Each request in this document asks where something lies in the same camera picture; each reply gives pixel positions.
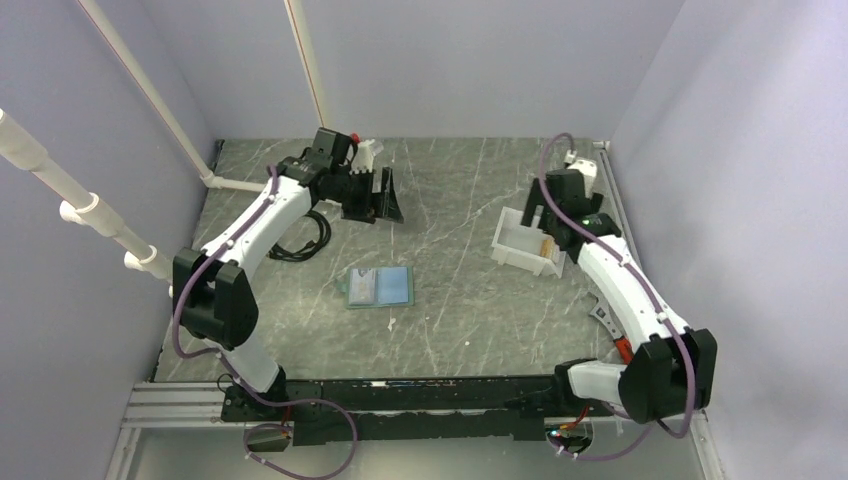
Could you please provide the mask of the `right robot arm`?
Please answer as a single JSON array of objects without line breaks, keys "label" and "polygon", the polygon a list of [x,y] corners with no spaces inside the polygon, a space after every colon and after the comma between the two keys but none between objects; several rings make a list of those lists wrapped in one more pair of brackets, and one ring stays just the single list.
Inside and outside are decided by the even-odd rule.
[{"label": "right robot arm", "polygon": [[616,315],[632,357],[624,364],[579,359],[556,367],[551,401],[574,415],[589,402],[618,407],[638,424],[689,423],[710,402],[718,345],[707,329],[694,329],[665,301],[629,251],[621,228],[601,210],[592,190],[593,162],[574,158],[548,165],[555,144],[542,148],[521,223],[549,237],[557,252],[595,284]]}]

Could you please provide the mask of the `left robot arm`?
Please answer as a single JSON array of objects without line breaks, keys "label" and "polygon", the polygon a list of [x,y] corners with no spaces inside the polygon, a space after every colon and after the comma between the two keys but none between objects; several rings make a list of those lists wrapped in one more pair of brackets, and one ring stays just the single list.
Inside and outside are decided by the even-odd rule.
[{"label": "left robot arm", "polygon": [[256,331],[259,308],[252,277],[297,220],[320,202],[335,202],[345,220],[404,220],[393,171],[375,169],[383,144],[319,128],[311,145],[267,167],[259,196],[221,234],[172,263],[171,342],[181,359],[213,355],[248,392],[248,407],[264,420],[287,406],[284,368]]}]

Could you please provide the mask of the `clear plastic bin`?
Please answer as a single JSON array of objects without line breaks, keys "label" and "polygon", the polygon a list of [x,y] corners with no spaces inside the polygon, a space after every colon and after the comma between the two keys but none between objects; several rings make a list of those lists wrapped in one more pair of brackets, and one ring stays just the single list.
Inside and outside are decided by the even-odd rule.
[{"label": "clear plastic bin", "polygon": [[566,255],[558,250],[555,261],[539,255],[544,239],[551,235],[539,228],[540,216],[535,215],[530,226],[521,224],[523,212],[503,207],[491,242],[490,258],[499,265],[509,265],[530,272],[536,277],[561,278]]}]

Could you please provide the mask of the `green card holder wallet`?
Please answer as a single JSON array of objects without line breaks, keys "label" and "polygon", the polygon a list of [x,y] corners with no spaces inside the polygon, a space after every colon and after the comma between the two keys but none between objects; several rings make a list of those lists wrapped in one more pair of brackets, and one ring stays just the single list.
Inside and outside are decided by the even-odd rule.
[{"label": "green card holder wallet", "polygon": [[373,305],[350,305],[348,283],[350,268],[337,280],[336,288],[341,293],[348,309],[371,309],[405,307],[415,304],[413,269],[409,266],[375,267],[377,270],[377,300]]}]

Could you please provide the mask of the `silver vip credit card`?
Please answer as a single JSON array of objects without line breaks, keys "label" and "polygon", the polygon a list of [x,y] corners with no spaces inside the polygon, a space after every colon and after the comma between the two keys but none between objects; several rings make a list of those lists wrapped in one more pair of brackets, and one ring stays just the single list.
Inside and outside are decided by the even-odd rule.
[{"label": "silver vip credit card", "polygon": [[348,301],[350,305],[373,305],[377,300],[377,270],[356,268],[350,271]]}]

